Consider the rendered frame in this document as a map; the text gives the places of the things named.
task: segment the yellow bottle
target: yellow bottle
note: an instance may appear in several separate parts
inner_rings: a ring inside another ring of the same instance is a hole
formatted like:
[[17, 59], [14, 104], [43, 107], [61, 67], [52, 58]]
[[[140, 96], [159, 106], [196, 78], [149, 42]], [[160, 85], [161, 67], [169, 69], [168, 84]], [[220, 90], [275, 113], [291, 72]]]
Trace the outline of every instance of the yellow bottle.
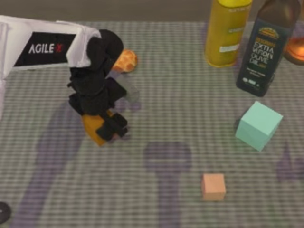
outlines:
[[234, 65], [252, 0], [212, 0], [205, 56], [213, 67]]

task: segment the red x logo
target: red x logo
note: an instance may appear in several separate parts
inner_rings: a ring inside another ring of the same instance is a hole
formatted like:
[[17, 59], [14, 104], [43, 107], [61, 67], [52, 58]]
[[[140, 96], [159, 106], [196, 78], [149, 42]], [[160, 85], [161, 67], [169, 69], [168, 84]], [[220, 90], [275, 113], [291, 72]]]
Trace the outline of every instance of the red x logo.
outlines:
[[57, 53], [62, 52], [62, 46], [63, 46], [63, 44], [56, 44], [56, 52]]

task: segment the mint green cube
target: mint green cube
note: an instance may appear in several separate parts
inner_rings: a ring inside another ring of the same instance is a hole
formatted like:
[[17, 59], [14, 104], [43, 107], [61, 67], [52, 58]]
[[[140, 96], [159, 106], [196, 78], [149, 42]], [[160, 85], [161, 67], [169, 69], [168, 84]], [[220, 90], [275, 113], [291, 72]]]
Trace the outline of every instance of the mint green cube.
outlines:
[[241, 118], [236, 137], [262, 151], [282, 119], [281, 114], [256, 101]]

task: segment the bottle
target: bottle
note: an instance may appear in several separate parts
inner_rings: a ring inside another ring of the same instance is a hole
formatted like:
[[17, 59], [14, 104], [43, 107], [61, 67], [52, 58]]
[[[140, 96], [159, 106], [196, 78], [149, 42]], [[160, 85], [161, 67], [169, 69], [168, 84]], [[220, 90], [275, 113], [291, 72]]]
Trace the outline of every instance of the bottle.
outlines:
[[[302, 18], [304, 19], [304, 4], [302, 4]], [[304, 34], [299, 38], [291, 38], [286, 46], [285, 58], [296, 64], [304, 66]]]
[[234, 65], [252, 0], [212, 0], [205, 57], [217, 68]]
[[237, 87], [263, 97], [274, 79], [300, 15], [300, 0], [267, 0], [257, 14]]

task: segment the table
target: table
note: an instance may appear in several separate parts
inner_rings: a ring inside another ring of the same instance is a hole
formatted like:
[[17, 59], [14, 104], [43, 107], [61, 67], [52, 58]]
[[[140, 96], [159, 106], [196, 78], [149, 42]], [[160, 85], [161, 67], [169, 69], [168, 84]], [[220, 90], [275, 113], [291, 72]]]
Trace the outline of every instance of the table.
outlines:
[[[0, 122], [0, 201], [13, 209], [4, 227], [303, 226], [304, 67], [283, 59], [258, 98], [235, 86], [252, 23], [224, 69], [203, 57], [203, 22], [80, 23], [114, 31], [138, 55], [126, 77], [140, 102], [117, 103], [131, 134], [101, 148], [90, 140], [67, 103], [68, 68], [11, 73]], [[234, 135], [255, 101], [284, 116], [262, 152]], [[212, 172], [225, 174], [222, 202], [202, 200], [201, 176]]]

